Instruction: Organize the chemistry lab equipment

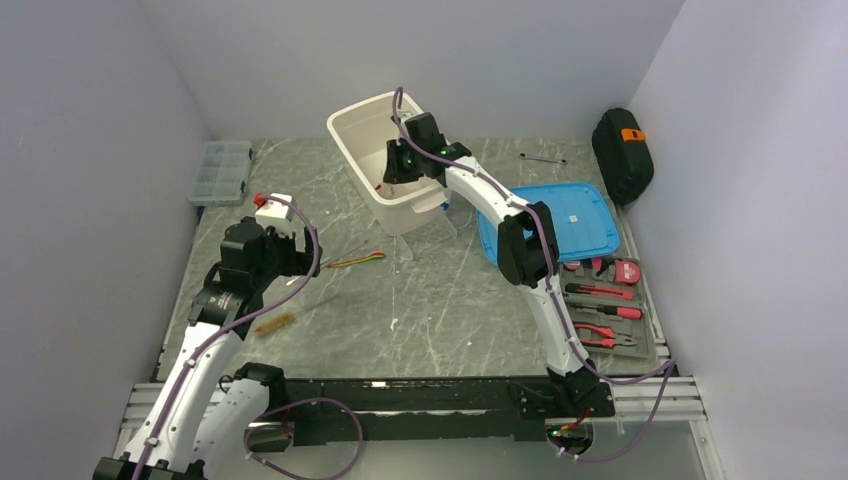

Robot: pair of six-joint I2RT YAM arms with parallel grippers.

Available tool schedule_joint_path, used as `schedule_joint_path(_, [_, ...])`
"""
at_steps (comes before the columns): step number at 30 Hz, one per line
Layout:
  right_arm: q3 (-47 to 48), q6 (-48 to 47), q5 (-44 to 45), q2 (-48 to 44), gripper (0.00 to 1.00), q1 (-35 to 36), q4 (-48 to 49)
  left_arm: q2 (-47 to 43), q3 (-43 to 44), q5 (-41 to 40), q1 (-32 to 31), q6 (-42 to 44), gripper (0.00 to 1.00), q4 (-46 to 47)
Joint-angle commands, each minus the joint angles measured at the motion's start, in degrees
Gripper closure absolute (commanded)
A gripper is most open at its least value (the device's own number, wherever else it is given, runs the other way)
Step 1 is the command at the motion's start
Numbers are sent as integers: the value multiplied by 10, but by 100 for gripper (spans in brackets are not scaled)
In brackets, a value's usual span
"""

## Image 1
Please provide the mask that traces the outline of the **white plastic bin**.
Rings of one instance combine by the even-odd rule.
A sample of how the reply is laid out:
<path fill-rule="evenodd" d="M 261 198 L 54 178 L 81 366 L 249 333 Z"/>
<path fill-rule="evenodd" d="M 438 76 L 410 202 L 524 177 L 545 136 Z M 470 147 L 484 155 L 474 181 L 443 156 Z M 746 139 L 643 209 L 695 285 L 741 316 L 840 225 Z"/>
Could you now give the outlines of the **white plastic bin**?
<path fill-rule="evenodd" d="M 331 114 L 326 127 L 369 211 L 387 235 L 397 237 L 446 215 L 441 205 L 450 203 L 451 192 L 432 179 L 421 178 L 394 185 L 394 199 L 376 193 L 375 187 L 385 183 L 386 142 L 399 138 L 392 100 L 391 92 L 362 100 Z"/>

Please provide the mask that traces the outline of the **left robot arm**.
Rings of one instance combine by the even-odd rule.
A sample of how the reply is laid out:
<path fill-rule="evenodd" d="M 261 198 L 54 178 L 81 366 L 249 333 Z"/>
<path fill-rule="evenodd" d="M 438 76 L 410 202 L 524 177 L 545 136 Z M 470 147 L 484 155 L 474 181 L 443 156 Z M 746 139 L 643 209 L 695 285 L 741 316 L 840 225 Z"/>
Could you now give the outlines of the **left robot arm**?
<path fill-rule="evenodd" d="M 297 235 L 277 220 L 245 217 L 228 227 L 220 258 L 207 271 L 187 318 L 180 352 L 151 411 L 115 457 L 103 457 L 95 479 L 209 479 L 228 436 L 255 418 L 272 420 L 287 406 L 282 369 L 247 363 L 235 374 L 224 400 L 209 401 L 230 359 L 258 316 L 268 312 L 263 295 L 279 277 L 309 280 L 320 272 L 323 249 L 315 227 Z"/>

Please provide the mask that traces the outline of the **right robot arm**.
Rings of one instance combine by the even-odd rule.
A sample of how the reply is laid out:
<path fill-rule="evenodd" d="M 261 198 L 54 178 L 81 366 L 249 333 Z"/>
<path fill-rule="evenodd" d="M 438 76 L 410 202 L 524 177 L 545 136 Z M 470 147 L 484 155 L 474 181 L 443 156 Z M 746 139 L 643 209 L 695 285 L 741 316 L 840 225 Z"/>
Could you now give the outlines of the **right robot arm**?
<path fill-rule="evenodd" d="M 465 198 L 496 228 L 498 269 L 527 302 L 541 334 L 554 384 L 552 404 L 564 415 L 578 413 L 599 380 L 564 306 L 550 209 L 513 194 L 467 147 L 448 142 L 432 114 L 404 117 L 395 112 L 391 120 L 399 138 L 387 142 L 383 181 L 405 184 L 423 177 L 433 179 Z"/>

